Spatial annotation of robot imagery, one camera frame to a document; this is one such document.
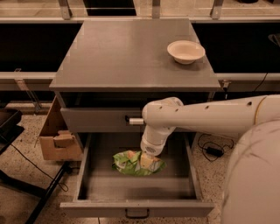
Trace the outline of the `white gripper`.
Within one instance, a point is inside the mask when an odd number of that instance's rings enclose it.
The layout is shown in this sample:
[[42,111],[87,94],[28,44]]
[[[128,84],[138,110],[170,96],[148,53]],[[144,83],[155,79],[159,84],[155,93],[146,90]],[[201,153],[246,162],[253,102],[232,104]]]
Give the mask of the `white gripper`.
[[[144,169],[148,169],[159,161],[157,157],[163,151],[168,136],[175,130],[174,127],[152,127],[147,125],[144,129],[142,140],[140,143],[143,153],[140,157],[140,165]],[[132,159],[136,152],[129,150],[127,157]]]

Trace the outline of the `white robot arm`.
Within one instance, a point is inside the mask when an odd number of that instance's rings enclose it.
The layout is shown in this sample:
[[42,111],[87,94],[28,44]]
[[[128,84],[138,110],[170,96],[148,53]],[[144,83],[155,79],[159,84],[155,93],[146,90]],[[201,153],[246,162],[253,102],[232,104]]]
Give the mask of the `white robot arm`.
[[280,95],[185,105],[151,101],[131,124],[145,126],[141,149],[159,155],[176,129],[238,140],[228,162],[221,224],[280,224]]

